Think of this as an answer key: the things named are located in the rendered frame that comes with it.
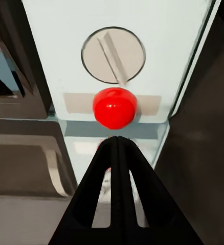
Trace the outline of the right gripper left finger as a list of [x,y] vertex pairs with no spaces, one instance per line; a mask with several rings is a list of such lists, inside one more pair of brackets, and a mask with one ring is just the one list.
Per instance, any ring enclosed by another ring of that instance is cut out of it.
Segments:
[[[103,141],[95,153],[48,245],[125,245],[118,136]],[[104,179],[111,167],[110,226],[92,223]]]

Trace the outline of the microwave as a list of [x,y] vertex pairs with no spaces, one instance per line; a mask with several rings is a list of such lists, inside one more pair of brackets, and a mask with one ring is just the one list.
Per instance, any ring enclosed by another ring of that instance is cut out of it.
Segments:
[[0,0],[0,118],[177,113],[222,0]]

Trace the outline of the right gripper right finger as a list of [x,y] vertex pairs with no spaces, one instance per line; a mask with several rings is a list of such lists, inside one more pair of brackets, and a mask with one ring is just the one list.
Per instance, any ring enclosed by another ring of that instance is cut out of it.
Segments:
[[[125,245],[204,245],[138,146],[117,140]],[[130,171],[149,228],[137,223]]]

